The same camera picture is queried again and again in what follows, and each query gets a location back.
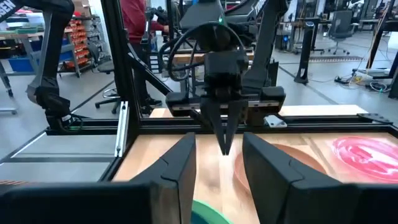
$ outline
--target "metal bracket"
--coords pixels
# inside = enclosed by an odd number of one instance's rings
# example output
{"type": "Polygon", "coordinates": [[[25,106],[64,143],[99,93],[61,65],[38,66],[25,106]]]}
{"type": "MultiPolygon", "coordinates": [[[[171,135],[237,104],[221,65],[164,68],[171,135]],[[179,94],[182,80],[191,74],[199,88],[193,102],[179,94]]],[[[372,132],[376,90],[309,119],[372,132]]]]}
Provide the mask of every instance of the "metal bracket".
{"type": "Polygon", "coordinates": [[[123,101],[120,104],[118,133],[116,134],[116,145],[114,147],[114,156],[122,157],[126,149],[127,130],[129,124],[129,102],[123,101]]]}
{"type": "Polygon", "coordinates": [[[378,123],[382,123],[382,124],[393,124],[392,121],[389,121],[387,118],[385,118],[377,113],[359,113],[357,115],[361,118],[366,118],[373,122],[378,122],[378,123]]]}
{"type": "Polygon", "coordinates": [[[276,115],[269,115],[264,118],[266,125],[270,128],[286,128],[287,124],[284,120],[278,118],[276,115]]]}

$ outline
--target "black chair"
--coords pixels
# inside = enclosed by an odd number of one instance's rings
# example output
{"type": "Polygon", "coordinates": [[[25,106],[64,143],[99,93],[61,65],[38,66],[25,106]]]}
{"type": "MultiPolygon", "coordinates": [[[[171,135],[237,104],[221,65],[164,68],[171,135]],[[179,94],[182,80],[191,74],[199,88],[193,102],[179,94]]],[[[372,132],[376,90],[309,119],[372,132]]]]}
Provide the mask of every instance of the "black chair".
{"type": "MultiPolygon", "coordinates": [[[[88,47],[88,50],[90,51],[91,58],[93,59],[92,68],[96,67],[97,71],[98,71],[98,72],[94,72],[93,69],[91,69],[93,71],[93,73],[105,73],[107,75],[109,75],[110,73],[113,73],[113,71],[114,71],[113,61],[110,60],[108,62],[99,64],[100,52],[99,52],[97,46],[92,42],[88,42],[87,47],[88,47]]],[[[114,103],[114,106],[113,106],[111,112],[112,112],[112,114],[116,114],[116,110],[121,102],[121,99],[120,99],[120,96],[118,95],[117,89],[112,88],[112,89],[105,90],[103,92],[102,96],[103,96],[103,98],[106,98],[107,100],[96,102],[95,108],[98,109],[98,108],[100,108],[100,105],[103,105],[103,104],[114,103]]]]}
{"type": "Polygon", "coordinates": [[[336,11],[333,15],[333,22],[331,23],[328,36],[331,40],[336,42],[336,45],[327,50],[328,52],[331,52],[331,50],[334,49],[335,51],[333,52],[333,55],[335,55],[337,50],[341,49],[343,50],[343,53],[349,55],[349,51],[339,47],[338,43],[344,41],[348,37],[352,37],[354,34],[354,28],[358,24],[351,23],[351,18],[353,16],[351,11],[336,11]]]}

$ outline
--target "concrete floor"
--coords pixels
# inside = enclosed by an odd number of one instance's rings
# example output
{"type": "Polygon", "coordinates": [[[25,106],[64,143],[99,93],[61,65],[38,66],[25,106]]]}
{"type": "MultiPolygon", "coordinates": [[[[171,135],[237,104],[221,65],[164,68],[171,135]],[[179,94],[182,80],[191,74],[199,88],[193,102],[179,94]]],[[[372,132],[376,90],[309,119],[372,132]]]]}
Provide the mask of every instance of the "concrete floor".
{"type": "MultiPolygon", "coordinates": [[[[383,37],[373,67],[390,67],[396,50],[387,50],[388,37],[383,37]]],[[[333,43],[319,36],[317,48],[327,48],[333,43]]],[[[371,34],[360,33],[347,39],[341,47],[351,55],[367,58],[371,34]]],[[[339,76],[349,75],[352,68],[364,68],[364,62],[313,62],[310,63],[310,83],[307,86],[293,82],[300,56],[273,53],[280,62],[277,84],[285,88],[285,105],[337,105],[356,104],[368,112],[380,113],[398,122],[398,103],[385,93],[373,93],[361,86],[344,88],[333,82],[339,76]]],[[[25,93],[33,77],[11,77],[14,99],[10,99],[0,85],[0,107],[16,107],[17,115],[0,114],[0,180],[24,180],[35,182],[96,181],[113,157],[116,136],[46,136],[44,111],[31,103],[25,93]]],[[[104,87],[114,87],[113,76],[86,72],[79,79],[63,76],[58,79],[61,96],[71,101],[76,114],[91,118],[117,118],[111,114],[112,104],[94,107],[102,100],[104,87]]],[[[179,91],[179,83],[166,81],[173,91],[179,91]]],[[[153,98],[164,100],[153,86],[148,85],[153,98]]]]}

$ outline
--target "red shirt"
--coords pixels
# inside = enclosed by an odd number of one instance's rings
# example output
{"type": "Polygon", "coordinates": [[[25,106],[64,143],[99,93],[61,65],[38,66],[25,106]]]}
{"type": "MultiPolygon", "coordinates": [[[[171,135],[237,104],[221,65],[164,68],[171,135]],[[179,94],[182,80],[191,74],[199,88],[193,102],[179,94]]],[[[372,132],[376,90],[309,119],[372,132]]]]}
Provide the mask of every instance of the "red shirt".
{"type": "MultiPolygon", "coordinates": [[[[145,30],[145,0],[120,0],[120,5],[130,42],[140,43],[145,30]]],[[[156,21],[152,21],[150,27],[151,30],[163,30],[163,26],[156,21]]]]}

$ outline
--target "aluminum frame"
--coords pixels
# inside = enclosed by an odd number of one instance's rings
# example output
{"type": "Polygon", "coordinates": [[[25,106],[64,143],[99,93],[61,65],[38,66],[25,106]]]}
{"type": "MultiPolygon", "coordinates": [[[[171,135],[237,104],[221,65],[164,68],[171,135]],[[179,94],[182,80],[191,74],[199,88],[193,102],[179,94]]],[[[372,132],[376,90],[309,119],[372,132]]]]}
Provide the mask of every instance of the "aluminum frame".
{"type": "MultiPolygon", "coordinates": [[[[213,134],[210,128],[202,126],[192,118],[141,118],[137,109],[137,96],[134,91],[132,71],[127,56],[127,40],[124,32],[119,0],[101,0],[106,28],[108,30],[109,43],[114,62],[114,77],[118,93],[122,101],[128,102],[129,114],[127,125],[127,139],[125,151],[114,160],[104,171],[99,181],[111,181],[117,173],[124,158],[128,155],[134,141],[140,134],[213,134]]],[[[352,116],[285,116],[286,128],[270,128],[268,126],[250,127],[240,124],[237,133],[352,133],[375,132],[389,133],[398,138],[398,128],[392,123],[377,121],[361,114],[352,116]]],[[[83,127],[79,132],[60,133],[57,130],[47,129],[48,135],[101,135],[117,134],[118,119],[88,119],[83,118],[83,127]]]]}

